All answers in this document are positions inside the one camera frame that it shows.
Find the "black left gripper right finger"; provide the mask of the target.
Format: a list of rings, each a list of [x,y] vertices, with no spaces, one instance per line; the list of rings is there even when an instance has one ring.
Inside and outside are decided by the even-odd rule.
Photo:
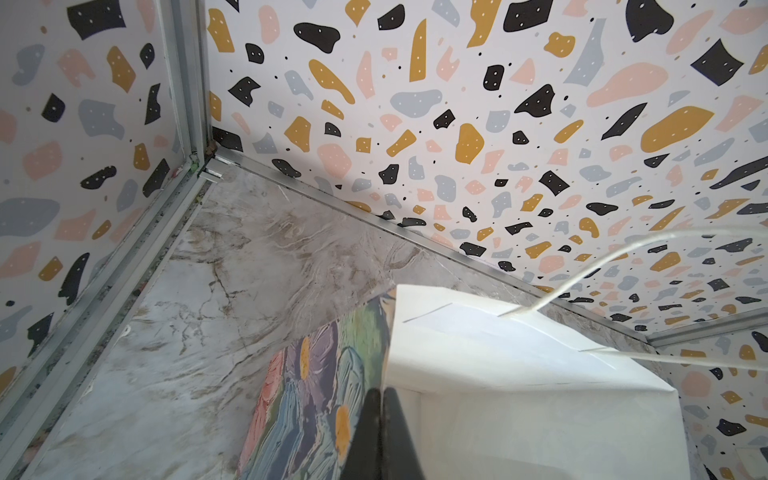
[[[385,480],[425,480],[398,393],[391,387],[382,400],[381,475]]]

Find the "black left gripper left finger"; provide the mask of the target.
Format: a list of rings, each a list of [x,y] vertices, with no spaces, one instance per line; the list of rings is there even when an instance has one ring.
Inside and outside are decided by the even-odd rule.
[[[379,480],[381,473],[381,407],[379,389],[370,389],[344,462],[341,480]]]

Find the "floral paper bag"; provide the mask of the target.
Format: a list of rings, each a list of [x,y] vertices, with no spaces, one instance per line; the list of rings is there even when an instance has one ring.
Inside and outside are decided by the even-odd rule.
[[[242,479],[340,479],[366,393],[394,388],[425,479],[682,479],[677,390],[655,355],[520,306],[401,284],[274,356]]]

